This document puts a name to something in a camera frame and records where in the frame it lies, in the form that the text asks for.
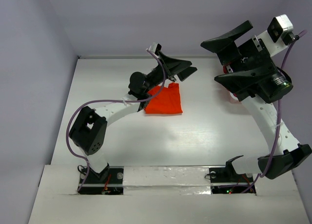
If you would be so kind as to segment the orange t-shirt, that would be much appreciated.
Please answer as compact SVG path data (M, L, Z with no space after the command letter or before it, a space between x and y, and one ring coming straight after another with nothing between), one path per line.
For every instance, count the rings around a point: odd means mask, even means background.
M145 108L146 114L182 114L181 97L178 83L170 83L168 87L153 98Z

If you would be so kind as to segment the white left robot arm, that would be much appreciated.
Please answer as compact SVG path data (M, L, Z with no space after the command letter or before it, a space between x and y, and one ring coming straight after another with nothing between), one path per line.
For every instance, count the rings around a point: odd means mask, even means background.
M184 81L197 71L188 60L171 58L163 52L151 52L158 65L148 74L134 72L130 76L129 92L120 100L106 100L105 105L92 109L83 104L73 114L66 129L66 140L84 153L87 163L86 175L93 174L99 182L108 178L109 164L100 153L106 129L119 119L143 110L152 100L148 92L154 87L164 86L165 80Z

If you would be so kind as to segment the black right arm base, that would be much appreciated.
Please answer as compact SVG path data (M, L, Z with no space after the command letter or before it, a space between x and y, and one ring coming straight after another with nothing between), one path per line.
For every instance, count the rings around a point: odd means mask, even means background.
M239 194L254 182L251 174L231 173L225 167L210 167L204 178L209 180L212 194Z

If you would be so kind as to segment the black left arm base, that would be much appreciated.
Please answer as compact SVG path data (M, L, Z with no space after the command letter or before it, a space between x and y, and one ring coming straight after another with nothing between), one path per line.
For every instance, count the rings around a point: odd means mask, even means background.
M107 166L103 172L96 173L87 167L78 166L80 178L78 194L82 195L123 195L124 167Z

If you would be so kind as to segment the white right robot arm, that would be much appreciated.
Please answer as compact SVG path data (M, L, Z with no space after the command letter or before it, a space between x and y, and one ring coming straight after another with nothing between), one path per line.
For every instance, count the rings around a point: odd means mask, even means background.
M248 110L269 149L266 156L240 155L228 160L225 177L260 174L275 179L299 166L312 152L309 145L301 144L292 135L282 121L281 108L274 106L293 89L293 84L272 57L289 52L300 35L293 33L287 15L279 15L263 33L237 46L235 41L252 27L250 21L245 21L221 36L203 41L201 47L217 55L224 72L215 81Z

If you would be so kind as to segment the white plastic basket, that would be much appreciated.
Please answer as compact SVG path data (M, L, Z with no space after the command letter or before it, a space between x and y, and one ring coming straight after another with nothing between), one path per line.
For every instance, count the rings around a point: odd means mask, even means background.
M228 95L229 95L230 103L232 103L232 104L240 103L240 101L238 100L237 96L234 93L231 93L230 91L228 91Z

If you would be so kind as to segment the dark red t-shirt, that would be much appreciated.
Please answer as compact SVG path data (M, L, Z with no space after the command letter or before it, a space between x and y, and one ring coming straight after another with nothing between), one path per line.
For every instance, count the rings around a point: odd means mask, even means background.
M233 71L232 71L232 69L231 69L229 64L228 65L223 65L223 73L224 74L228 74L228 73L232 73L232 72Z

